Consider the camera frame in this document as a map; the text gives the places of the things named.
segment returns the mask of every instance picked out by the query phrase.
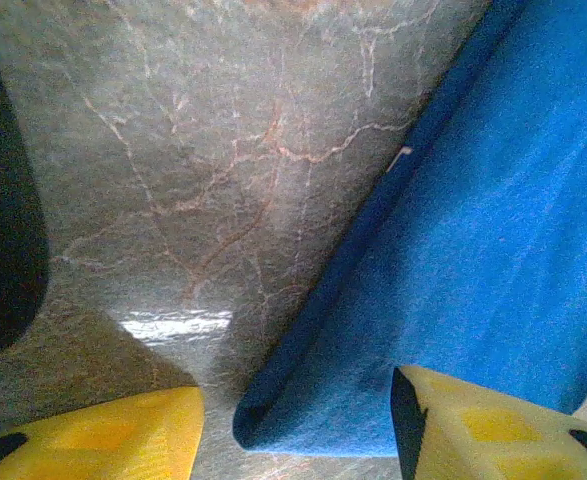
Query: blue fabric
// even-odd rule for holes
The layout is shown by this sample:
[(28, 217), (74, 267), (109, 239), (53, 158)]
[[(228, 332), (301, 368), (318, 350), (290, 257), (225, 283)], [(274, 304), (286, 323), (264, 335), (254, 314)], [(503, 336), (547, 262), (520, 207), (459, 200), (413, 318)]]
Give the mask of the blue fabric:
[(393, 367), (587, 394), (587, 1), (495, 0), (235, 419), (253, 451), (395, 456)]

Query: marble floor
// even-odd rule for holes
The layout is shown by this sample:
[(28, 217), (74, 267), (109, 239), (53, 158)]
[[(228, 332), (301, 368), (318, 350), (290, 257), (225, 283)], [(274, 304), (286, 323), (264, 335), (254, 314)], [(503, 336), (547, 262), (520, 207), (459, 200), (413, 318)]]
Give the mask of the marble floor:
[(47, 301), (0, 355), (0, 432), (198, 384), (194, 479), (398, 478), (246, 454), (230, 420), (487, 4), (0, 0), (52, 249)]

